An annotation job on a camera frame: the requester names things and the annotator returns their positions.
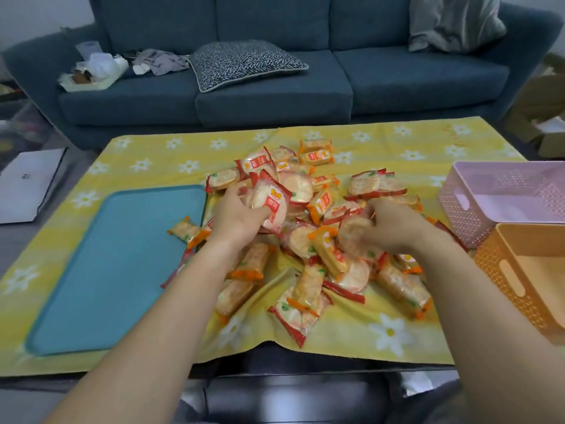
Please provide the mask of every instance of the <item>sofa armrest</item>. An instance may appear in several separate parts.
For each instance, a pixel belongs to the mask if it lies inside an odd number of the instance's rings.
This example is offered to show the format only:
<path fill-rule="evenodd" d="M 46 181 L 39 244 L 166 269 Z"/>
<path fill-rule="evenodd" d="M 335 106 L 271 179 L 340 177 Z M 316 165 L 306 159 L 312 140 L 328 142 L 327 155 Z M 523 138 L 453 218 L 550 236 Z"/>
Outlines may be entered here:
<path fill-rule="evenodd" d="M 505 88 L 493 103 L 493 120 L 502 117 L 510 108 L 563 27 L 563 19 L 557 13 L 508 3 L 501 4 L 499 17 L 507 28 L 506 36 L 477 54 L 510 69 Z"/>
<path fill-rule="evenodd" d="M 2 55 L 6 68 L 29 99 L 67 137 L 70 137 L 66 132 L 70 125 L 59 105 L 61 90 L 57 79 L 82 60 L 74 45 L 89 40 L 100 42 L 105 50 L 110 49 L 105 32 L 96 24 L 90 24 L 18 43 Z"/>

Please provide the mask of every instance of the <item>grey pillow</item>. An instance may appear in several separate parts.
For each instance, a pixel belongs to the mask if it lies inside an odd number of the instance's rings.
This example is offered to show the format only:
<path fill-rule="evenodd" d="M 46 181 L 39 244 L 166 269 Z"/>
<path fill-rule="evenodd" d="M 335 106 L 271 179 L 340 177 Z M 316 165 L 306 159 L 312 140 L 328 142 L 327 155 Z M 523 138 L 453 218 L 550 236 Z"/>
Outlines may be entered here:
<path fill-rule="evenodd" d="M 261 40 L 208 43 L 190 55 L 189 62 L 200 92 L 248 78 L 308 69 L 300 59 Z"/>
<path fill-rule="evenodd" d="M 468 54 L 503 37 L 501 0 L 410 0 L 410 52 Z"/>

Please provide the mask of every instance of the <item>pile of snack packets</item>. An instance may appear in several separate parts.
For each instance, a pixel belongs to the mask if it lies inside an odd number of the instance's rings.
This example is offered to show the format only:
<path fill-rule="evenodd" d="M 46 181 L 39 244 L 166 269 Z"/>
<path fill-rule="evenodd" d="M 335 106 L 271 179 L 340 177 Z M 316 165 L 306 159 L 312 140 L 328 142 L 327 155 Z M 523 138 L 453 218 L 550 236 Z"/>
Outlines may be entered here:
<path fill-rule="evenodd" d="M 208 177 L 206 192 L 221 193 L 238 184 L 246 206 L 271 209 L 271 217 L 242 251 L 219 294 L 215 311 L 224 323 L 263 286 L 265 266 L 278 249 L 265 241 L 265 235 L 276 236 L 280 249 L 304 265 L 295 284 L 268 310 L 301 348 L 325 308 L 333 304 L 324 289 L 364 304 L 365 288 L 375 282 L 416 319 L 422 319 L 431 307 L 431 295 L 412 256 L 390 256 L 361 241 L 364 231 L 373 226 L 373 215 L 365 208 L 368 199 L 390 199 L 424 216 L 419 197 L 407 194 L 394 172 L 386 169 L 353 175 L 346 195 L 339 196 L 340 181 L 335 175 L 314 175 L 317 165 L 333 163 L 332 153 L 331 140 L 323 138 L 301 141 L 300 153 L 285 146 L 270 152 L 263 147 L 235 161 L 236 166 Z M 451 233 L 441 222 L 427 220 Z M 168 231 L 187 243 L 187 251 L 162 287 L 208 238 L 212 224 L 213 219 L 199 227 L 185 218 Z"/>

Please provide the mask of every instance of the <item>blue sofa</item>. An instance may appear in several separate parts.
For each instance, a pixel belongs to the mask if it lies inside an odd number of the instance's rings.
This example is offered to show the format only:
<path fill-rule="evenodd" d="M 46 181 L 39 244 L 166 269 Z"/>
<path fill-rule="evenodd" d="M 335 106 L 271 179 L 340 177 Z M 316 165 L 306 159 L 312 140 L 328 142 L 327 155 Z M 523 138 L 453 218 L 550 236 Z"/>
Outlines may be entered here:
<path fill-rule="evenodd" d="M 499 119 L 556 40 L 555 13 L 503 3 L 508 33 L 473 56 L 409 53 L 410 0 L 90 0 L 95 24 L 17 44 L 13 77 L 81 149 L 119 135 L 482 116 Z M 97 40 L 111 53 L 189 54 L 212 41 L 262 39 L 307 72 L 202 94 L 192 70 L 124 78 L 100 92 L 56 84 Z"/>

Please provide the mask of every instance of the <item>patterned throw pillow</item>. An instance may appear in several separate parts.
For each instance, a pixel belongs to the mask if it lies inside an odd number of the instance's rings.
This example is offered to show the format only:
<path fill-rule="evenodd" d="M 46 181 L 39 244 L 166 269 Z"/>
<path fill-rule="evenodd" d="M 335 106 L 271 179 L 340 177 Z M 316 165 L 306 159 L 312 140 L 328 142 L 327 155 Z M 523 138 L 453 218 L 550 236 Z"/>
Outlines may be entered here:
<path fill-rule="evenodd" d="M 208 43 L 190 55 L 189 61 L 200 92 L 252 77 L 308 70 L 308 64 L 261 40 Z"/>

